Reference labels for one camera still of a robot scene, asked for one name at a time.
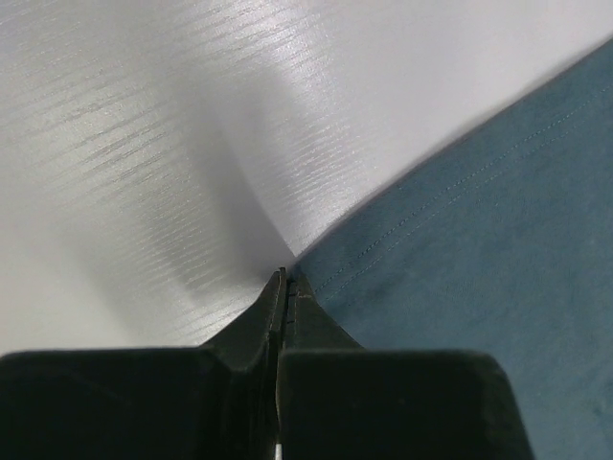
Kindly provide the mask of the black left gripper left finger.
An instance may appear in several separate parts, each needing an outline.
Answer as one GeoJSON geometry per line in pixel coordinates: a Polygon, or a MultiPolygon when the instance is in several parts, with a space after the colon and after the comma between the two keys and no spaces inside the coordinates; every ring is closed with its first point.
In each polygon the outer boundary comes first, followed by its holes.
{"type": "Polygon", "coordinates": [[[271,459],[286,274],[192,347],[1,359],[5,459],[271,459]]]}

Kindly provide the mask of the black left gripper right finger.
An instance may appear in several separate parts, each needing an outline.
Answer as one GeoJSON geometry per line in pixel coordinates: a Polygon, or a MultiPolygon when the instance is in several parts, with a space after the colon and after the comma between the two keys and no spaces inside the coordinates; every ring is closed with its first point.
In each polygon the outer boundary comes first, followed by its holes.
{"type": "Polygon", "coordinates": [[[531,459],[509,379],[473,351],[373,351],[289,287],[277,404],[286,459],[531,459]]]}

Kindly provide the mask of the grey-blue t shirt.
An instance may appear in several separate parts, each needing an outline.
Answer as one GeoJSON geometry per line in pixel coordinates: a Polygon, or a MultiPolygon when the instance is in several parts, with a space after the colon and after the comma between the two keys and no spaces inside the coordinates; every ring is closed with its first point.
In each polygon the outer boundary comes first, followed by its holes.
{"type": "Polygon", "coordinates": [[[538,458],[610,458],[611,44],[403,176],[297,267],[363,345],[493,355],[538,458]]]}

